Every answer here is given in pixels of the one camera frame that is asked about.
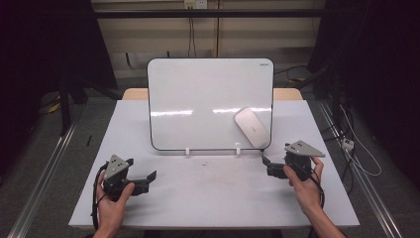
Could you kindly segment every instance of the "white table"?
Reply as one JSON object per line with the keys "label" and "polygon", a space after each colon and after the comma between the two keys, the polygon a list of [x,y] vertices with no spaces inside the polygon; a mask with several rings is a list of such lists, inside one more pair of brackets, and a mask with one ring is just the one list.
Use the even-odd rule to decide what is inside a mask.
{"label": "white table", "polygon": [[[283,163],[284,144],[303,140],[326,154],[322,186],[325,211],[339,227],[359,221],[306,101],[274,101],[272,141],[265,154]],[[258,154],[162,155],[151,145],[148,101],[117,103],[101,148],[69,225],[91,228],[94,177],[115,154],[134,158],[128,178],[157,170],[150,191],[133,196],[123,226],[137,229],[268,229],[310,225],[288,181],[266,175]]]}

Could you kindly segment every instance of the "wrist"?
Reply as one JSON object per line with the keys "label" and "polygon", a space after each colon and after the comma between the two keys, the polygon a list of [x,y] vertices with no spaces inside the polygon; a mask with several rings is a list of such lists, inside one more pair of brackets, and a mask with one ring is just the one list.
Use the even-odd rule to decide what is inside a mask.
{"label": "wrist", "polygon": [[99,228],[96,232],[93,238],[114,238],[116,235],[116,232],[106,229],[106,228]]}
{"label": "wrist", "polygon": [[312,206],[308,206],[302,209],[303,214],[307,217],[317,217],[320,215],[325,214],[324,210],[322,209],[321,205],[315,204]]}

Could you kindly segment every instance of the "handheld controller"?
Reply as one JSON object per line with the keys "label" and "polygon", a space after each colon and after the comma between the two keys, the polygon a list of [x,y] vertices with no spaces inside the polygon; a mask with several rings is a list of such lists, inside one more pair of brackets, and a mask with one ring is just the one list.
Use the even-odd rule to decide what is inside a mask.
{"label": "handheld controller", "polygon": [[[325,157],[322,152],[303,141],[297,141],[291,145],[286,144],[284,150],[286,150],[286,156],[284,158],[286,164],[296,172],[300,180],[307,180],[311,175],[311,157]],[[262,155],[262,163],[266,165],[266,173],[268,176],[287,179],[287,175],[284,173],[283,169],[284,164],[272,163],[264,155]]]}
{"label": "handheld controller", "polygon": [[133,163],[133,159],[123,161],[116,155],[112,156],[111,161],[108,164],[108,168],[105,171],[103,186],[105,193],[107,193],[107,195],[111,197],[113,201],[117,201],[120,198],[124,188],[130,182],[135,184],[135,188],[131,194],[132,196],[135,196],[149,192],[149,184],[156,179],[156,171],[148,175],[146,179],[127,179],[129,167],[132,166]]}

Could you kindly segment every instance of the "forearm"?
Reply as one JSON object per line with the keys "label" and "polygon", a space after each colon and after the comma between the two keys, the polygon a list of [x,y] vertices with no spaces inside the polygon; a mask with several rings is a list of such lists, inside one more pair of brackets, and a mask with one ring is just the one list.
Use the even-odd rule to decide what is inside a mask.
{"label": "forearm", "polygon": [[321,238],[346,237],[336,225],[328,218],[324,210],[319,206],[304,211],[316,233]]}

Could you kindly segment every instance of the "metal rail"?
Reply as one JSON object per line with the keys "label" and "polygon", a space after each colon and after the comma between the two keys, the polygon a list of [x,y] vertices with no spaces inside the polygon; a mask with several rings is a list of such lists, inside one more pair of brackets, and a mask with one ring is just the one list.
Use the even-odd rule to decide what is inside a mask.
{"label": "metal rail", "polygon": [[314,18],[328,16],[352,16],[352,9],[281,9],[281,10],[96,10],[86,11],[43,11],[45,17],[58,18]]}
{"label": "metal rail", "polygon": [[[333,126],[334,122],[331,118],[331,115],[332,115],[331,109],[325,102],[322,102],[322,101],[319,102],[319,106],[325,117],[325,120],[327,121],[329,126],[332,128],[332,132],[334,136],[338,137],[340,134],[339,134],[339,131],[336,129],[336,127]],[[339,139],[337,139],[337,142],[338,142],[338,146],[341,149],[341,143]],[[349,154],[348,151],[345,151],[345,155],[346,155],[346,162],[348,163],[351,155]],[[353,159],[359,162],[356,156],[354,156]],[[376,189],[371,183],[368,175],[361,172],[354,163],[351,163],[351,170],[353,171],[355,178],[360,184],[362,191],[367,197],[367,201],[370,204],[370,207],[372,208],[374,214],[376,215],[377,220],[382,226],[382,229],[385,232],[386,236],[390,238],[397,238],[397,237],[401,238],[402,234],[399,231],[396,225],[396,222],[394,221],[392,217],[392,214],[389,212],[385,203],[380,198],[379,194],[377,193]]]}
{"label": "metal rail", "polygon": [[44,195],[49,188],[59,162],[64,155],[65,149],[71,140],[75,127],[81,118],[83,109],[84,105],[82,106],[81,111],[76,115],[67,132],[63,136],[59,137],[46,168],[44,169],[28,201],[25,203],[23,210],[15,221],[12,230],[7,236],[8,238],[24,238],[27,235],[31,223],[34,220],[35,215],[37,214],[37,211],[43,201]]}

